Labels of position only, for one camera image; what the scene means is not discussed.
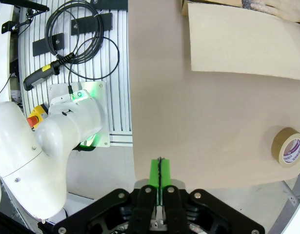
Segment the person's hand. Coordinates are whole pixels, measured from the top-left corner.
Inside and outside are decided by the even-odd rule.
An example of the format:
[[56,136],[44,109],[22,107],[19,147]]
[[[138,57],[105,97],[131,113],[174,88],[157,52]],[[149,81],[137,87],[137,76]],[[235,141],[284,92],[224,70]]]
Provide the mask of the person's hand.
[[300,23],[300,0],[266,0],[272,15]]

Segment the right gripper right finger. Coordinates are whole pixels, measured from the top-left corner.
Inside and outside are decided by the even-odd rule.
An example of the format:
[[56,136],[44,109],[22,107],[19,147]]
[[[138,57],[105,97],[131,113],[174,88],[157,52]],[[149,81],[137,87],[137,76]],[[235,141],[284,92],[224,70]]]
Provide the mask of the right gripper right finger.
[[160,188],[171,234],[263,234],[264,227],[203,189],[172,184],[169,160],[160,160]]

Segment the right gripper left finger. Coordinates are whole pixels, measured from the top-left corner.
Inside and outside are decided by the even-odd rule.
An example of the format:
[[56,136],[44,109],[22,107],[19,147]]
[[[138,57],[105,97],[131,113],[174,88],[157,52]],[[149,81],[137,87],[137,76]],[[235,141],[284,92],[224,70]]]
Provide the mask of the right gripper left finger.
[[160,160],[151,161],[146,185],[131,193],[115,189],[55,224],[55,234],[146,234],[157,203]]

